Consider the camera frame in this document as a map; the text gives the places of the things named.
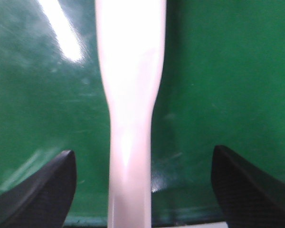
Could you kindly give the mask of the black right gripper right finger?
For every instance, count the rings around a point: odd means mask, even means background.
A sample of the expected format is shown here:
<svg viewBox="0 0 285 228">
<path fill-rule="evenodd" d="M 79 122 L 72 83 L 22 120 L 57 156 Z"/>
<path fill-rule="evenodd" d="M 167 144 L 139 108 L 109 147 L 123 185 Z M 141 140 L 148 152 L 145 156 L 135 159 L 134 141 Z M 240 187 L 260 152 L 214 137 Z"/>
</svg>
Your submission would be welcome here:
<svg viewBox="0 0 285 228">
<path fill-rule="evenodd" d="M 211 184 L 229 228 L 285 228 L 285 184 L 224 145 L 214 148 Z"/>
</svg>

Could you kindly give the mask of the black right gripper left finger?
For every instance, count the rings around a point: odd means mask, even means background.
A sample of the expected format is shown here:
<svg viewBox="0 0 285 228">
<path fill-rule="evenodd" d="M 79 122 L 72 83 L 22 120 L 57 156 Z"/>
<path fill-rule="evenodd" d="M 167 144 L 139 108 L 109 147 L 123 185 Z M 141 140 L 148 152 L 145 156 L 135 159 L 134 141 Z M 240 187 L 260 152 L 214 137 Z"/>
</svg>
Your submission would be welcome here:
<svg viewBox="0 0 285 228">
<path fill-rule="evenodd" d="M 76 156 L 63 151 L 0 195 L 0 228 L 61 228 L 76 191 Z"/>
</svg>

